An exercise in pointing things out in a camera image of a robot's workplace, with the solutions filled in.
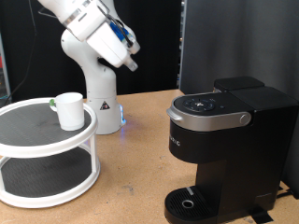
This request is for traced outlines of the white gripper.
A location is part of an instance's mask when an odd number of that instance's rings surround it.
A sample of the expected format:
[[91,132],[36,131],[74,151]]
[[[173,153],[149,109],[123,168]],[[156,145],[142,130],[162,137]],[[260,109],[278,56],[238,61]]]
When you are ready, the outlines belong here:
[[132,72],[138,68],[137,63],[130,57],[127,48],[120,42],[107,23],[103,23],[87,38],[86,42],[111,65],[120,67],[125,64]]

